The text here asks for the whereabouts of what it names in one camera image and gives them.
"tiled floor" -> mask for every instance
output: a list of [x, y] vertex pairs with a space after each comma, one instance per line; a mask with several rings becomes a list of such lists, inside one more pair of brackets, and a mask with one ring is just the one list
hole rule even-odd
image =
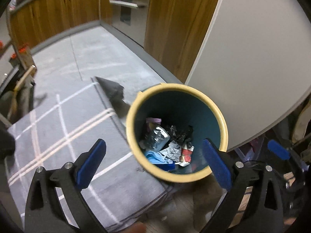
[[38, 67], [35, 98], [49, 93], [47, 76], [89, 81], [99, 76], [120, 83], [131, 104], [140, 90], [165, 82], [116, 37], [101, 26], [54, 43], [34, 55]]

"wooden handle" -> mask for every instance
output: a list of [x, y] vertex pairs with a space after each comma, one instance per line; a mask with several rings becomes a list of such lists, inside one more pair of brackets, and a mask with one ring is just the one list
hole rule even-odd
[[34, 70], [36, 69], [35, 65], [32, 65], [30, 68], [28, 68], [28, 70], [24, 73], [24, 75], [21, 77], [21, 79], [18, 81], [18, 83], [16, 84], [15, 88], [14, 88], [14, 92], [18, 92], [20, 90], [20, 87], [22, 86], [22, 84], [24, 83], [25, 79], [27, 78], [27, 76]]

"gray baseboard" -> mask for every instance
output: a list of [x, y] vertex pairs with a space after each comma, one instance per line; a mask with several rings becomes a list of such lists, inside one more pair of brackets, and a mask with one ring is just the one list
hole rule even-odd
[[134, 52], [141, 60], [143, 60], [148, 66], [150, 66], [161, 78], [167, 83], [182, 84], [169, 70], [161, 65], [156, 59], [150, 56], [144, 48], [138, 45], [135, 41], [128, 36], [114, 28], [113, 26], [101, 21], [100, 25], [126, 45], [132, 52]]
[[42, 49], [52, 45], [53, 43], [65, 38], [65, 37], [68, 37], [72, 34], [75, 34], [75, 33], [78, 33], [78, 32], [81, 32], [81, 31], [84, 31], [84, 30], [87, 30], [89, 28], [93, 28], [93, 27], [96, 27], [99, 25], [100, 25], [100, 21], [96, 20], [96, 21], [84, 23], [84, 24], [78, 25], [76, 27], [70, 28], [69, 30], [63, 31], [63, 32], [61, 32], [61, 33], [59, 33], [53, 37], [50, 37], [47, 40], [43, 41], [42, 43], [33, 47], [31, 49], [31, 54], [34, 55], [37, 52], [41, 51]]

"trash can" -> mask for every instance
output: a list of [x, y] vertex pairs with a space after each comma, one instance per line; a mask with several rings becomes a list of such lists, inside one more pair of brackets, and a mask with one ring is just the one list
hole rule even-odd
[[[147, 117], [161, 118], [180, 128], [193, 126], [194, 151], [189, 166], [166, 172], [147, 160], [138, 145]], [[211, 173], [202, 152], [205, 138], [211, 139], [220, 151], [226, 151], [228, 146], [227, 125], [216, 104], [202, 92], [175, 83], [159, 84], [138, 93], [127, 115], [126, 135], [133, 155], [146, 171], [179, 183], [197, 181]]]

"blue gripper pad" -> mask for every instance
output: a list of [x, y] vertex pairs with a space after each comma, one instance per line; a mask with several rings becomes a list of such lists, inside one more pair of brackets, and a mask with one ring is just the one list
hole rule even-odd
[[268, 142], [268, 150], [277, 155], [281, 160], [290, 159], [290, 152], [281, 146], [277, 141], [270, 140]]
[[232, 188], [231, 173], [216, 150], [217, 149], [214, 148], [208, 139], [203, 140], [203, 156], [212, 169], [219, 185], [227, 191], [230, 191]]
[[76, 172], [76, 187], [85, 189], [89, 186], [94, 174], [106, 155], [106, 143], [102, 139], [98, 139], [92, 148], [82, 153], [79, 158], [83, 158], [84, 162]]

